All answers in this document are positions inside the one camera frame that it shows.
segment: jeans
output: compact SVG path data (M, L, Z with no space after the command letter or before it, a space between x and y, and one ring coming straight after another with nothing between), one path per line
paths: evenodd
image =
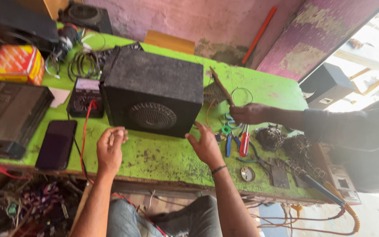
M167 235L188 237L221 237L222 230L217 212L217 200L212 196L200 197L184 209L156 216L152 221ZM110 202L107 237L163 237L146 218L140 217L127 201Z

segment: orange cardboard box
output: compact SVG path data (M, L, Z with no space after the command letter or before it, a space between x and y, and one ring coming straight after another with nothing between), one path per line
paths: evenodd
M42 84L45 61L35 46L3 45L0 49L0 81Z

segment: multimeter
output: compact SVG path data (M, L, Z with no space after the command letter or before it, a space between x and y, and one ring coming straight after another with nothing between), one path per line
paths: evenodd
M99 80L77 78L66 110L72 117L85 118L92 100L96 100L97 108L91 107L89 118L103 117L104 108L99 90Z

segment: tangled wires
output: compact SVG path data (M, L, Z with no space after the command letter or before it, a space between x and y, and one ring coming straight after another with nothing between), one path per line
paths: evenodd
M74 54L68 64L68 78L93 78L100 74L100 65L97 51L84 48Z

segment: purple wall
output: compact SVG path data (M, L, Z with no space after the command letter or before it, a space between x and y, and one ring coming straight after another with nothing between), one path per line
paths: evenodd
M239 63L271 7L277 12L247 65L261 59L304 0L84 0L108 9L114 33L143 41L147 30L195 41L195 54Z
M307 0L258 71L299 81L379 8L379 0Z

